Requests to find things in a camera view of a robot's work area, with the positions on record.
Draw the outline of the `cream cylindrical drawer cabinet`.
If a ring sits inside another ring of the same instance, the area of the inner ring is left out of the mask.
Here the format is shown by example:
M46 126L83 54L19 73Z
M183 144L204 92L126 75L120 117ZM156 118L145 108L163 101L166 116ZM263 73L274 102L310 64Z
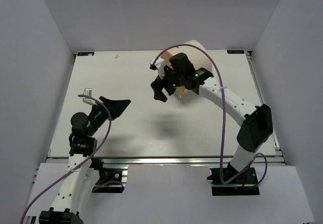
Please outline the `cream cylindrical drawer cabinet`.
M205 48L196 40L190 40L190 41L184 42L184 44L194 45L194 46L200 48L202 51L206 52ZM177 47L174 47L174 48L171 48L171 49L165 51L161 55L161 58L165 60L166 64L170 68L173 68L170 63L170 58L176 54L181 53L181 52L187 55L188 59L194 65L194 68L196 70L198 70L200 68L205 68L209 72L212 73L213 65L212 65L211 61L208 59L208 57L204 53L202 53L200 50L198 50L194 47L177 46ZM184 87L178 87L175 90L174 95L180 98L180 97L182 97L182 95L184 95L187 92L188 92L188 90L186 90Z

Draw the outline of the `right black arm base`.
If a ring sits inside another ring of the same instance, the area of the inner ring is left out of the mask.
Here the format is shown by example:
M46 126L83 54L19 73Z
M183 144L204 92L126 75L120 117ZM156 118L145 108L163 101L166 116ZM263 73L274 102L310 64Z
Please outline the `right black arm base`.
M238 178L224 185L220 180L220 169L210 169L210 175L206 178L211 184L212 196L259 196L259 187L255 168L250 167Z

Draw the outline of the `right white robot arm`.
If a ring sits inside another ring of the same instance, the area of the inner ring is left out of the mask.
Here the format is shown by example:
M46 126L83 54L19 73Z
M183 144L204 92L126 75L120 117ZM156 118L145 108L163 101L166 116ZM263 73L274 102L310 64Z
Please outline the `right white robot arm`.
M150 69L158 76L151 83L154 99L167 101L167 95L175 93L179 87L193 91L225 111L240 127L237 150L226 168L220 171L220 181L228 184L239 178L250 167L262 144L273 133L271 108L250 103L228 88L220 85L211 71L201 67L196 69L184 53L170 58L170 65L164 59L155 58L150 62Z

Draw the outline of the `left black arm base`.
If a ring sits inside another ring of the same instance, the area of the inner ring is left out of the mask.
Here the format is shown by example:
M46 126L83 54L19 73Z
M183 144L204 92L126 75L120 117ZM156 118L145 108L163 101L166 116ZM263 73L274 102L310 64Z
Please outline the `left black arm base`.
M108 164L102 159L95 158L90 167L99 174L92 193L123 193L127 182L127 166Z

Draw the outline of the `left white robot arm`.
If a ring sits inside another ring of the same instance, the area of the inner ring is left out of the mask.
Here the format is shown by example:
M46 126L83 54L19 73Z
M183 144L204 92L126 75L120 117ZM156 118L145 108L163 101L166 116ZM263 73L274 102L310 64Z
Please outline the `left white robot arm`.
M40 213L39 223L83 223L81 213L102 170L101 161L93 158L102 147L94 134L106 121L118 118L131 103L129 99L110 100L103 96L88 99L92 101L91 112L77 112L70 119L67 176L49 210Z

